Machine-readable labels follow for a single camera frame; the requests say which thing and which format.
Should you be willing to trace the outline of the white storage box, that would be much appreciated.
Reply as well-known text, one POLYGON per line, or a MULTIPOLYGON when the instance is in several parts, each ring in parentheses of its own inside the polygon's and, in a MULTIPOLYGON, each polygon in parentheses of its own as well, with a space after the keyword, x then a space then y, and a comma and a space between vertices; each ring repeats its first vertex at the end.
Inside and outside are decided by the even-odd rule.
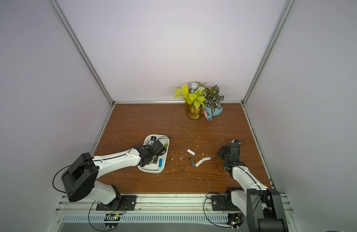
POLYGON ((157 140, 160 141, 163 145, 168 144, 167 151, 163 155, 156 157, 153 161, 150 162, 150 164, 148 164, 144 167, 138 165, 137 167, 139 170, 141 170, 145 173, 160 174, 164 170, 165 164, 167 161, 167 155, 168 155, 168 150, 169 150, 169 145, 170 145, 170 137, 166 136, 166 135, 161 135, 161 134, 151 134, 145 138, 143 145, 146 145, 147 141, 150 139, 151 136, 156 136, 157 140), (163 160, 162 168, 159 168, 159 159, 163 160))

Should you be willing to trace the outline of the black usb flash drive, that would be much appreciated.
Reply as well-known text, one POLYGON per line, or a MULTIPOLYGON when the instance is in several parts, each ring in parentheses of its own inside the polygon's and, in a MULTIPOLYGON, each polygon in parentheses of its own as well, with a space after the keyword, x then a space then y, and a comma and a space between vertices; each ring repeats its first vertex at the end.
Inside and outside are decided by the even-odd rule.
POLYGON ((189 161, 190 161, 192 166, 195 166, 195 162, 194 162, 194 160, 192 158, 189 158, 189 161))

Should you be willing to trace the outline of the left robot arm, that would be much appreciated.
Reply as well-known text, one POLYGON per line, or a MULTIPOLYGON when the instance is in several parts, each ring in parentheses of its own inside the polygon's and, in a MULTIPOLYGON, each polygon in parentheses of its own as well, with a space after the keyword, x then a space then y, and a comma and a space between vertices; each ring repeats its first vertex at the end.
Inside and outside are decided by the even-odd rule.
POLYGON ((107 208, 116 210, 121 206, 121 195, 114 185, 106 185, 97 179, 126 167, 145 167, 155 158, 168 152, 169 138, 161 137, 150 140, 144 145, 134 146, 129 150, 105 156, 81 154, 61 175, 69 202, 90 199, 107 208))

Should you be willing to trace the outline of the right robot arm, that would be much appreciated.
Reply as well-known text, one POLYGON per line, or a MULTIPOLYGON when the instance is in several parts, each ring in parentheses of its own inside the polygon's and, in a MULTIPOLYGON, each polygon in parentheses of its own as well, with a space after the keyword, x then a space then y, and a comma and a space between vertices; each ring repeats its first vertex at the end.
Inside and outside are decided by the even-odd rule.
POLYGON ((241 187, 228 191, 228 202, 245 215, 250 232, 288 232, 280 192, 262 184, 250 172, 240 160, 240 147, 241 141, 233 140, 217 152, 223 169, 241 187))

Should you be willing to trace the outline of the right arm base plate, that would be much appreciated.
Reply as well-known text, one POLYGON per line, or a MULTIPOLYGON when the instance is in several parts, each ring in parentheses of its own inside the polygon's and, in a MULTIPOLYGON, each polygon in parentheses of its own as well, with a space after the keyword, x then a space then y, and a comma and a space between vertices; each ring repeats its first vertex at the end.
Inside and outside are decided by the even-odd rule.
POLYGON ((234 208, 227 204, 224 195, 212 195, 210 200, 213 211, 234 211, 234 208))

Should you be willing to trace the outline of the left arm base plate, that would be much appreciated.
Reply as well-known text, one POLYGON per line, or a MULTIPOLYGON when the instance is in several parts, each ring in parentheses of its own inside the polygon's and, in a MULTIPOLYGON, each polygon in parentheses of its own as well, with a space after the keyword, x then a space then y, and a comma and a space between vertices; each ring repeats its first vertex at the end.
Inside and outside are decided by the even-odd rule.
POLYGON ((98 203, 97 211, 134 211, 137 195, 117 196, 111 203, 105 205, 98 203))

